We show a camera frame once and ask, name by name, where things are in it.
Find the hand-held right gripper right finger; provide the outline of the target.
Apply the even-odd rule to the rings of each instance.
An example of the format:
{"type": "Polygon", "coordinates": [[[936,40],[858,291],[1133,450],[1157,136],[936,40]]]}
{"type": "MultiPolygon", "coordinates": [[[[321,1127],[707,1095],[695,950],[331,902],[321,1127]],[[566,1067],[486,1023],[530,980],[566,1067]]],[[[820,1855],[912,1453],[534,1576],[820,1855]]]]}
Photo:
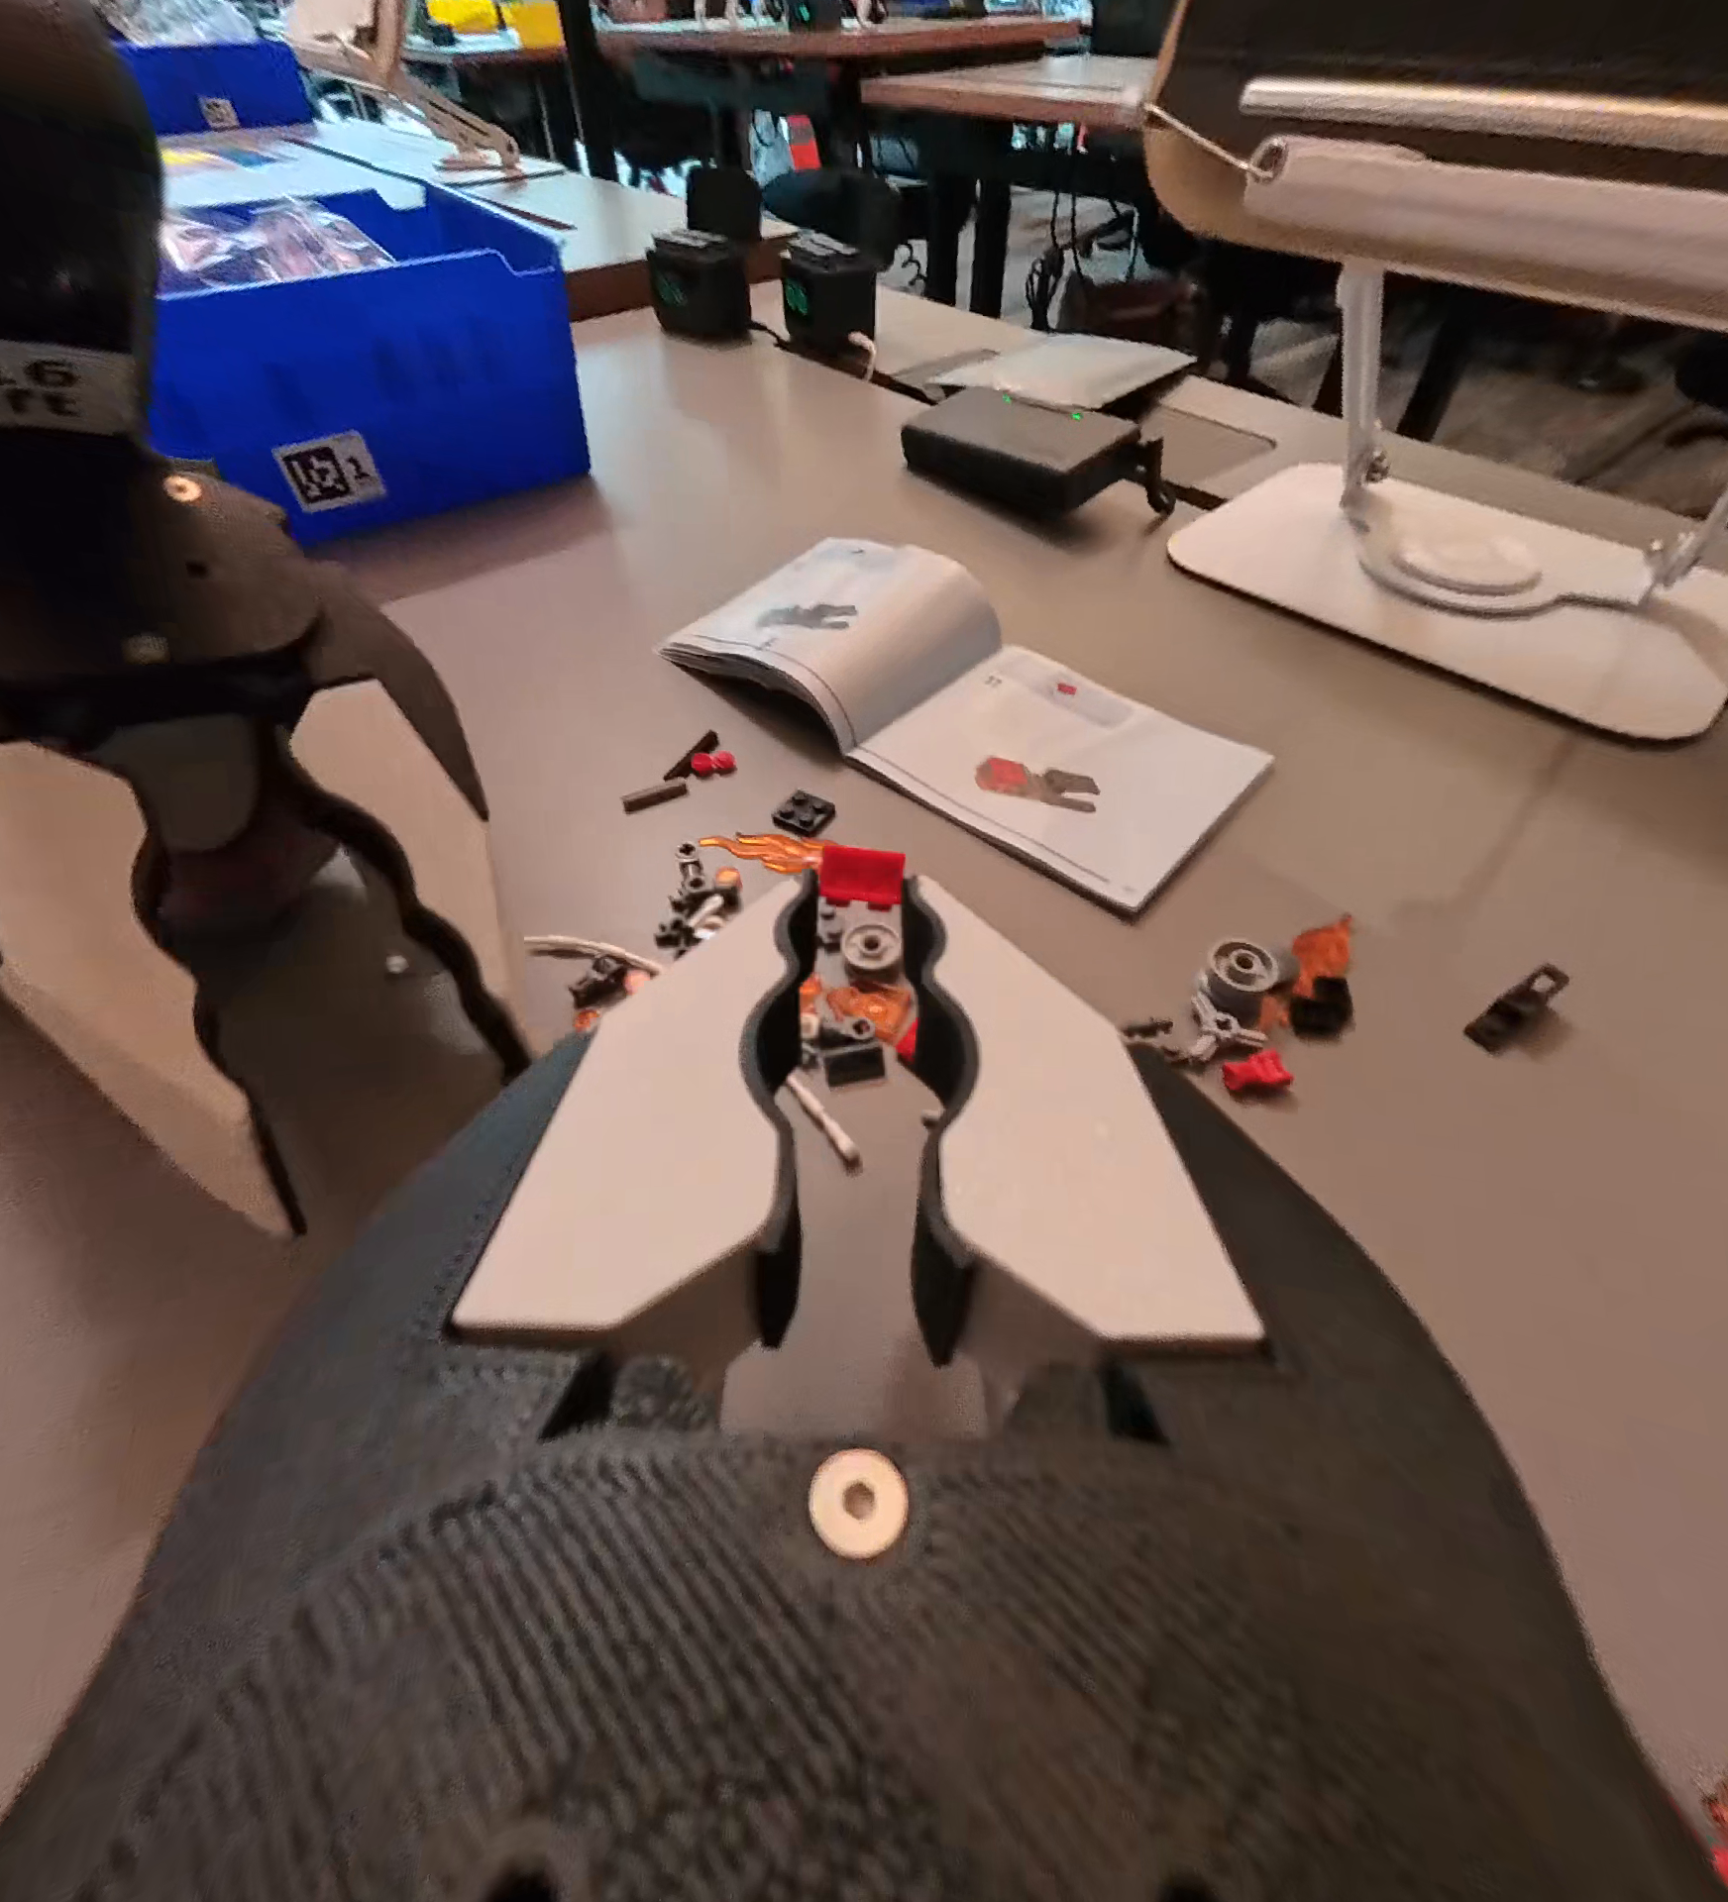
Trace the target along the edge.
{"type": "Polygon", "coordinates": [[[988,1429],[1043,1373],[1242,1365],[1264,1320],[1113,1023],[942,882],[906,882],[908,1067],[934,1101],[910,1286],[988,1429]]]}

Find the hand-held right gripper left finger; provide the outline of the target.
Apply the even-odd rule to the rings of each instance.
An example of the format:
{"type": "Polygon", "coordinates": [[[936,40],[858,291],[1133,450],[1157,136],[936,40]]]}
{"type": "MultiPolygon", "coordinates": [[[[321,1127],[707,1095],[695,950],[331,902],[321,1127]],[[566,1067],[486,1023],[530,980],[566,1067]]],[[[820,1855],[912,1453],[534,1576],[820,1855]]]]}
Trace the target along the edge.
{"type": "Polygon", "coordinates": [[[812,876],[783,882],[592,1033],[454,1302],[458,1340],[667,1361],[711,1399],[783,1344],[805,1228],[781,1097],[818,904],[812,876]]]}

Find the black lego piece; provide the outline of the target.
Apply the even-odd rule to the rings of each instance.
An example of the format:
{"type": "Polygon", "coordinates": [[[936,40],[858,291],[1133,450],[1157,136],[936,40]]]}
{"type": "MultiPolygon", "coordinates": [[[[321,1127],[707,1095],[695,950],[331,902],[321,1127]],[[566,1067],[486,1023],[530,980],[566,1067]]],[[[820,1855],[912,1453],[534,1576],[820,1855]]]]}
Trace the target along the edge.
{"type": "Polygon", "coordinates": [[[572,1029],[592,1033],[607,1011],[639,993],[661,974],[659,964],[643,964],[615,954],[592,954],[570,980],[572,1029]]]}

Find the white lego bar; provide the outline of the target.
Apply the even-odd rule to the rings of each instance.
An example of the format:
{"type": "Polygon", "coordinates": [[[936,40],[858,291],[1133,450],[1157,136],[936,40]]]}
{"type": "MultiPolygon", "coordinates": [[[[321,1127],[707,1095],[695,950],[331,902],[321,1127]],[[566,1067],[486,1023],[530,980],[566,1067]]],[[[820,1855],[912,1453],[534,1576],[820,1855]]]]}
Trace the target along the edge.
{"type": "Polygon", "coordinates": [[[852,1141],[850,1131],[836,1121],[826,1103],[805,1083],[805,1077],[801,1073],[789,1075],[783,1089],[805,1113],[807,1123],[820,1135],[838,1163],[848,1172],[858,1172],[862,1169],[862,1153],[852,1141]]]}

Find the grey lego wheel hub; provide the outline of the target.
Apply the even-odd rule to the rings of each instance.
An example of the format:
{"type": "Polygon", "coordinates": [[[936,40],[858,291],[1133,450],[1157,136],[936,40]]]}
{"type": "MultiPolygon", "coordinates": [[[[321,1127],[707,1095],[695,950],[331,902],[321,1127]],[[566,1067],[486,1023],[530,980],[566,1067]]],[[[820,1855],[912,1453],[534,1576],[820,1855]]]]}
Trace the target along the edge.
{"type": "Polygon", "coordinates": [[[1252,1029],[1260,1025],[1264,1001],[1282,983],[1280,958],[1252,940],[1217,942],[1197,976],[1195,987],[1215,1013],[1252,1029]]]}

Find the blue brick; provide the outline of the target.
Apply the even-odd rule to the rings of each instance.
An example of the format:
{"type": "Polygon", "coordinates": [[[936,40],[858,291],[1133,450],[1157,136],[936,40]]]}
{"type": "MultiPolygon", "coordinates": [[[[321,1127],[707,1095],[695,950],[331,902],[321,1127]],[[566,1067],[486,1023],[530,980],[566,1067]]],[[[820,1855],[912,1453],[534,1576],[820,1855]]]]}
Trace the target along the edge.
{"type": "Polygon", "coordinates": [[[544,229],[424,188],[289,200],[347,216],[396,263],[160,295],[161,454],[277,504],[303,544],[590,476],[568,275],[544,229]]]}

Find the clear plastic bags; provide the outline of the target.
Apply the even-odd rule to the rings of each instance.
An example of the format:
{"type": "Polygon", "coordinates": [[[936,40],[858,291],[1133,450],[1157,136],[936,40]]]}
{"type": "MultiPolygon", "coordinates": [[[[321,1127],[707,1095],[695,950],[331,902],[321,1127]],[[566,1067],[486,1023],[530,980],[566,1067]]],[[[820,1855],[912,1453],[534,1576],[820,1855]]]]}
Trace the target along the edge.
{"type": "Polygon", "coordinates": [[[160,259],[161,297],[378,271],[396,263],[347,216],[297,200],[167,212],[160,259]]]}

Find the blue storage bin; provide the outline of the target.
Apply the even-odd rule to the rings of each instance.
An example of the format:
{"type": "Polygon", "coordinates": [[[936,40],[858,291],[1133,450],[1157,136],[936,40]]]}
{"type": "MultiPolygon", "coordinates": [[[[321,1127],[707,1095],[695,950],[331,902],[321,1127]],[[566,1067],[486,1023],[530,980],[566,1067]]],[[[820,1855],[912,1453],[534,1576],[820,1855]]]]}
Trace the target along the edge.
{"type": "Polygon", "coordinates": [[[299,60],[281,40],[114,42],[112,50],[161,142],[297,128],[315,118],[299,60]]]}

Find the black battery charger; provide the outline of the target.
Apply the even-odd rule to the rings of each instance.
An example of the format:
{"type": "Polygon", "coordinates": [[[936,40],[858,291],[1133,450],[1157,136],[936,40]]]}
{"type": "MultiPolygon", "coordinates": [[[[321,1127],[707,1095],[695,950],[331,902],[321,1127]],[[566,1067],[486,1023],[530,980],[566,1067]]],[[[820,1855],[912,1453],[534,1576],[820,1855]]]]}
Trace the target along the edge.
{"type": "Polygon", "coordinates": [[[787,341],[820,357],[876,355],[876,261],[830,235],[799,229],[781,253],[787,341]]]}
{"type": "Polygon", "coordinates": [[[649,311],[661,333],[695,343],[735,343],[753,331],[747,251],[733,239],[677,229],[645,253],[649,311]]]}

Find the white desk lamp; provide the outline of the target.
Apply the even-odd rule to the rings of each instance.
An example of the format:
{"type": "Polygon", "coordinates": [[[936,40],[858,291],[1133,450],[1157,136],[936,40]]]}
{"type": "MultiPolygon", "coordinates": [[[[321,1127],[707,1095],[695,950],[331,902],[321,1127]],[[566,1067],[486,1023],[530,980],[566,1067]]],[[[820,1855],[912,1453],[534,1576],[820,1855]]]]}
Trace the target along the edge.
{"type": "Polygon", "coordinates": [[[1390,275],[1728,335],[1728,5],[1179,5],[1141,108],[1193,233],[1338,267],[1344,450],[1177,532],[1185,576],[1637,743],[1728,703],[1728,576],[1400,480],[1390,275]]]}

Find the black power box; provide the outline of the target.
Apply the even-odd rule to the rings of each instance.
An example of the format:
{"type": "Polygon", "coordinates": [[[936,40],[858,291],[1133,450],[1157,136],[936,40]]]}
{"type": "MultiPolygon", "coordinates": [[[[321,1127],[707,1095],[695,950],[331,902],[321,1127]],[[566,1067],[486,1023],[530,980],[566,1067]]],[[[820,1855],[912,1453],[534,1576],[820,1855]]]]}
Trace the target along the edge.
{"type": "Polygon", "coordinates": [[[1161,442],[1099,410],[962,389],[912,416],[900,446],[924,480],[1029,520],[1059,522],[1117,486],[1139,488],[1157,518],[1175,510],[1161,442]]]}

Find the grey flat pad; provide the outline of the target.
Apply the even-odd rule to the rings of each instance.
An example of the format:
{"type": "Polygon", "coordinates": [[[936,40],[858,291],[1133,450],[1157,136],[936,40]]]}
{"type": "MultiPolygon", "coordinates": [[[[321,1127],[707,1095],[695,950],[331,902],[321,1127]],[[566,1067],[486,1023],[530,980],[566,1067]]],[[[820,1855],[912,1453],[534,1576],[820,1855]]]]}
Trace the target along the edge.
{"type": "Polygon", "coordinates": [[[924,389],[984,389],[1071,412],[1137,409],[1199,367],[1191,353],[1089,335],[1037,335],[1008,349],[916,369],[924,389]]]}

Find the brown wooden table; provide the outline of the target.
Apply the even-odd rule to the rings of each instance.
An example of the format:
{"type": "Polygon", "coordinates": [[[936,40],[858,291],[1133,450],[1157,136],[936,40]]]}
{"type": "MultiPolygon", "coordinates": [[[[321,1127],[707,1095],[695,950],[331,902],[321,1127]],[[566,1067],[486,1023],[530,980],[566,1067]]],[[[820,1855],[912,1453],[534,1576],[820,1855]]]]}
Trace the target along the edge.
{"type": "Polygon", "coordinates": [[[878,112],[1119,134],[1139,130],[1157,72],[1155,58],[1095,54],[958,64],[868,78],[860,102],[878,112]]]}
{"type": "Polygon", "coordinates": [[[1073,50],[1087,38],[1075,19],[1041,13],[998,13],[980,19],[892,19],[882,25],[840,25],[791,30],[737,21],[611,23],[597,29],[605,60],[711,60],[761,66],[846,64],[868,72],[928,72],[978,60],[1027,60],[1073,50]]]}

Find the grey lego bracket piece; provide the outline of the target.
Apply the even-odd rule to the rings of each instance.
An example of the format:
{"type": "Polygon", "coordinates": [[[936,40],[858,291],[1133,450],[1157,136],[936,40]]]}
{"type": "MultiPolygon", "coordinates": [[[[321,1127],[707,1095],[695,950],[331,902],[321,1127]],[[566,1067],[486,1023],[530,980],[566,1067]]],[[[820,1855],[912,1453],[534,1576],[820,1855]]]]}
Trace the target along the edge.
{"type": "Polygon", "coordinates": [[[1205,1067],[1219,1061],[1246,1059],[1268,1047],[1268,1035],[1244,1025],[1229,1011],[1207,1005],[1189,1021],[1145,1017],[1119,1027],[1123,1043],[1151,1049],[1159,1059],[1181,1067],[1205,1067]]]}

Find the black lego bracket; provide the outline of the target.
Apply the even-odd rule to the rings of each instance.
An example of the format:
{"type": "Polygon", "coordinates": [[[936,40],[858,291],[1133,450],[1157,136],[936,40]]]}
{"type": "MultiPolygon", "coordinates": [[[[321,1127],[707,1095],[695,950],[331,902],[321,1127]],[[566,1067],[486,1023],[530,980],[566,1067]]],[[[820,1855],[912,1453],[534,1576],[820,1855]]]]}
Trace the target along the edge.
{"type": "Polygon", "coordinates": [[[1463,1035],[1487,1055],[1501,1055],[1535,1035],[1547,1013],[1563,997],[1569,976],[1555,964],[1541,964],[1523,980],[1493,997],[1463,1035]]]}

